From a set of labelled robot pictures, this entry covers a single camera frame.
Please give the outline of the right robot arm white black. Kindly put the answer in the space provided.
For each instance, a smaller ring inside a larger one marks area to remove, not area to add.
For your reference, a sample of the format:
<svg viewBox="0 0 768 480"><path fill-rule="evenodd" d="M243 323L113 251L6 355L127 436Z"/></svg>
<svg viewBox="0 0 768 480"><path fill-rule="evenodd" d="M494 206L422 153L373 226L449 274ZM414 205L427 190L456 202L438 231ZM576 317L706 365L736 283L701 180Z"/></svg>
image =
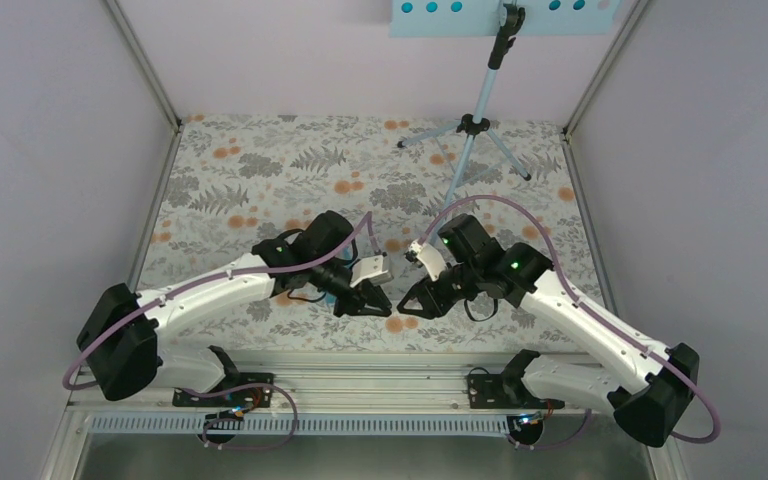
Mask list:
<svg viewBox="0 0 768 480"><path fill-rule="evenodd" d="M609 414L648 447L661 447L673 436L695 397L691 387L700 357L691 346L668 346L591 305L549 257L526 243L503 248L472 215L448 221L439 234L454 261L446 262L428 243L413 241L405 257L426 274L402 298L399 312L438 319L456 304L485 295L550 323L599 363L562 363L522 349L497 376L495 405L560 401Z"/></svg>

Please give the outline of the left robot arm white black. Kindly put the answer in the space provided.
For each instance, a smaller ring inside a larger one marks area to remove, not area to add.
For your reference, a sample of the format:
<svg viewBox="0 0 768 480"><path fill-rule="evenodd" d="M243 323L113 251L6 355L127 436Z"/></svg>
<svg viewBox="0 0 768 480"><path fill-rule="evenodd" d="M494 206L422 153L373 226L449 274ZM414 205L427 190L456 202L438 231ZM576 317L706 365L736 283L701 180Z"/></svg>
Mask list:
<svg viewBox="0 0 768 480"><path fill-rule="evenodd" d="M90 387L111 402L149 387L181 387L223 405L238 391L238 377L222 347L178 343L184 330L243 303L312 286L332 296L342 316L387 317L392 305L382 286L392 278L386 253L360 257L355 239L369 228L365 215L352 225L329 210L306 228L285 231L206 274L166 287L107 288L77 336L78 365L93 375Z"/></svg>

